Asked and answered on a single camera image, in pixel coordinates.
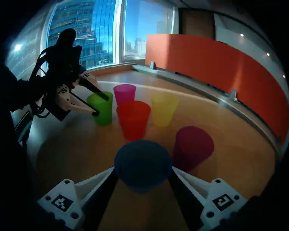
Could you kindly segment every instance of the yellow cup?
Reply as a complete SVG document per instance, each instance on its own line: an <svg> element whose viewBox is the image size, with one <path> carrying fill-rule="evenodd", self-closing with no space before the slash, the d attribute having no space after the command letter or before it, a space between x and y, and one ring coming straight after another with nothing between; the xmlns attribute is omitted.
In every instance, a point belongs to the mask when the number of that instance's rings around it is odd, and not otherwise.
<svg viewBox="0 0 289 231"><path fill-rule="evenodd" d="M178 103L178 98L173 94L154 94L152 97L152 117L154 124L159 127L167 127Z"/></svg>

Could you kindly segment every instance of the ceiling light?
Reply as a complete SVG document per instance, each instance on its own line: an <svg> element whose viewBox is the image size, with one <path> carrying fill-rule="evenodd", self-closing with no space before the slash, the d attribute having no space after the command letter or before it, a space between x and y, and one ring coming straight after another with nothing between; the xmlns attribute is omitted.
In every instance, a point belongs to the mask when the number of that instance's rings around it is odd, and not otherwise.
<svg viewBox="0 0 289 231"><path fill-rule="evenodd" d="M14 51L19 51L21 47L22 47L21 44L16 44Z"/></svg>

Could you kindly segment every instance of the blue sky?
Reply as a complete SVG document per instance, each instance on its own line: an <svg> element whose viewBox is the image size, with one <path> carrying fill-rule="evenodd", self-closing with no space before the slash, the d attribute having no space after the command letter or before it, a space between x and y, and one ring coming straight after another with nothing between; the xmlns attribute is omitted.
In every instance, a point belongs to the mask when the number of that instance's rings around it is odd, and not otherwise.
<svg viewBox="0 0 289 231"><path fill-rule="evenodd" d="M157 22L164 18L162 7L142 0L127 0L125 16L125 41L141 38L146 41L147 34L157 33Z"/></svg>

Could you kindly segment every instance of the red cup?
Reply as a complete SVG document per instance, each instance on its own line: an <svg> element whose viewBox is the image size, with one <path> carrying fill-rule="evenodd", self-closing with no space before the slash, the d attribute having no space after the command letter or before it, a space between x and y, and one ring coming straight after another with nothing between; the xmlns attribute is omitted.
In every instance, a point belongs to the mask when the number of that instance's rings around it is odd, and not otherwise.
<svg viewBox="0 0 289 231"><path fill-rule="evenodd" d="M119 122L127 140L143 139L151 108L141 101L127 101L117 107Z"/></svg>
<svg viewBox="0 0 289 231"><path fill-rule="evenodd" d="M131 84L121 84L113 88L114 96L116 97L117 105L126 101L134 101L136 87Z"/></svg>
<svg viewBox="0 0 289 231"><path fill-rule="evenodd" d="M173 148L173 166L183 171L190 171L212 155L214 143L206 131L188 126L176 134Z"/></svg>

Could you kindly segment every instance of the orange wall panel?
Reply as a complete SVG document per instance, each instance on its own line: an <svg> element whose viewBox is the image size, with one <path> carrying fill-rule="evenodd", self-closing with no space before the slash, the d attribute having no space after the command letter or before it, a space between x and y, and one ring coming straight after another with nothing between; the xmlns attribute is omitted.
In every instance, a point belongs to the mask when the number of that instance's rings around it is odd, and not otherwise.
<svg viewBox="0 0 289 231"><path fill-rule="evenodd" d="M151 61L230 93L255 111L284 142L289 129L289 104L274 77L245 53L194 35L148 35L146 65Z"/></svg>

